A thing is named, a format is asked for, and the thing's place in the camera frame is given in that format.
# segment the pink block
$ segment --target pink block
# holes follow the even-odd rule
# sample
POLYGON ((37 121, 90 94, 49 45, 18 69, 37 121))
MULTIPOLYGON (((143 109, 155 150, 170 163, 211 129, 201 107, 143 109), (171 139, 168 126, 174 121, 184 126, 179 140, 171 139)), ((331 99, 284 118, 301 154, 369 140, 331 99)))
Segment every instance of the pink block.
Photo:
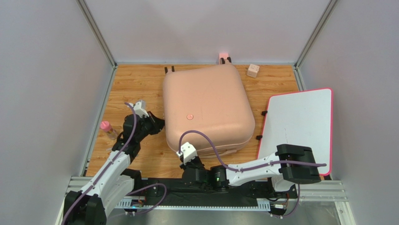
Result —
POLYGON ((227 60, 227 57, 229 56, 228 53, 219 53, 219 58, 218 58, 218 62, 220 64, 220 59, 224 58, 224 60, 227 60))

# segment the white bracket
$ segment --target white bracket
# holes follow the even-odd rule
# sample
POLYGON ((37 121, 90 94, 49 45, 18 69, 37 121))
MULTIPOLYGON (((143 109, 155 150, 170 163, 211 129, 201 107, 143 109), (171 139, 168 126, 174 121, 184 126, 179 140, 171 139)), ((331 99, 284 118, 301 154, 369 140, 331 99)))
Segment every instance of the white bracket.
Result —
POLYGON ((106 216, 111 213, 118 202, 123 199, 127 193, 133 190, 134 187, 134 180, 132 178, 129 176, 120 175, 130 165, 130 157, 122 152, 114 160, 114 162, 112 162, 112 159, 118 153, 119 151, 111 152, 107 161, 97 172, 97 174, 81 188, 81 191, 86 191, 90 186, 92 186, 97 177, 104 169, 106 169, 108 164, 111 163, 107 171, 87 193, 89 196, 98 195, 98 197, 101 198, 106 216))
POLYGON ((140 116, 140 118, 142 117, 148 117, 148 113, 146 111, 146 101, 144 100, 139 100, 138 102, 136 102, 135 104, 133 103, 129 103, 129 105, 131 107, 133 107, 134 112, 140 116))
MULTIPOLYGON (((262 165, 265 163, 270 163, 271 161, 278 161, 278 160, 280 160, 280 158, 278 156, 276 156, 275 153, 273 153, 267 157, 253 160, 251 162, 242 163, 242 164, 230 164, 228 166, 231 168, 241 170, 244 168, 250 168, 250 167, 254 167, 257 165, 262 165)), ((232 170, 226 170, 226 176, 227 176, 227 179, 230 181, 229 185, 237 187, 237 186, 240 186, 249 181, 259 180, 259 179, 274 177, 274 176, 280 176, 281 175, 281 173, 279 172, 280 168, 281 168, 281 165, 276 164, 276 165, 265 166, 265 167, 261 167, 259 169, 254 169, 254 170, 244 171, 244 172, 235 172, 232 170)))
POLYGON ((180 148, 181 152, 179 151, 176 152, 176 155, 180 158, 183 155, 183 164, 185 165, 186 163, 190 162, 193 158, 195 158, 197 155, 197 150, 195 147, 186 142, 182 145, 180 148))
POLYGON ((285 192, 289 191, 291 187, 294 185, 293 182, 284 180, 283 176, 275 176, 272 177, 273 188, 277 192, 285 192))

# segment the black base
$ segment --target black base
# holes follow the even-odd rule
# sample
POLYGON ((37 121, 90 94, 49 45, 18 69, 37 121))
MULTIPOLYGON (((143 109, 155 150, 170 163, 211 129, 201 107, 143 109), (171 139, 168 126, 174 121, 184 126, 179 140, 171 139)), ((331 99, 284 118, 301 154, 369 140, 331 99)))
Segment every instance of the black base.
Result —
MULTIPOLYGON (((225 191, 200 190, 190 187, 182 179, 157 179, 143 180, 143 186, 162 183, 167 187, 167 195, 161 205, 166 206, 215 206, 215 207, 251 207, 257 206, 257 198, 286 199, 287 193, 276 193, 271 187, 271 182, 251 181, 239 187, 230 187, 225 191)), ((289 198, 297 198, 293 186, 288 191, 289 198)), ((150 188, 146 193, 146 205, 154 205, 162 198, 164 189, 158 186, 150 188)))

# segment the test tube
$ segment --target test tube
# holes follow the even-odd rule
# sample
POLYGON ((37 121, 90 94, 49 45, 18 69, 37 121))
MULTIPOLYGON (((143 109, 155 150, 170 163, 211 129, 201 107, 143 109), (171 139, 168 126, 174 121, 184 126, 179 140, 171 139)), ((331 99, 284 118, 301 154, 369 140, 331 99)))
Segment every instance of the test tube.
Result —
POLYGON ((100 124, 100 128, 107 134, 107 136, 114 140, 118 137, 118 133, 114 128, 112 128, 111 124, 108 121, 102 121, 100 124))

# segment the wooden floor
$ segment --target wooden floor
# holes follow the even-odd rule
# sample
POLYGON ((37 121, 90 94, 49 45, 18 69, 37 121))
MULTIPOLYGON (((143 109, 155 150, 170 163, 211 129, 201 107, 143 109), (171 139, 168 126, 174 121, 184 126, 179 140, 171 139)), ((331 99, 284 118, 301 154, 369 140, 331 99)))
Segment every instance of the wooden floor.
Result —
MULTIPOLYGON (((176 70, 203 68, 212 65, 175 65, 176 70)), ((118 131, 122 131, 125 116, 131 111, 124 102, 135 103, 143 99, 147 111, 163 118, 162 82, 165 77, 165 65, 120 65, 116 72, 110 97, 103 120, 108 120, 118 131)), ((264 117, 260 113, 266 109, 272 95, 298 91, 291 66, 260 66, 257 78, 245 75, 248 65, 236 65, 240 72, 252 112, 255 117, 255 132, 248 145, 235 154, 222 157, 226 164, 244 163, 256 159, 258 141, 264 117)), ((101 168, 115 141, 110 140, 103 131, 99 131, 87 176, 94 176, 101 168)), ((202 159, 206 168, 219 165, 216 158, 202 159)), ((165 129, 159 134, 148 136, 141 142, 141 151, 129 168, 141 170, 143 177, 181 178, 183 170, 180 161, 166 143, 165 129)))

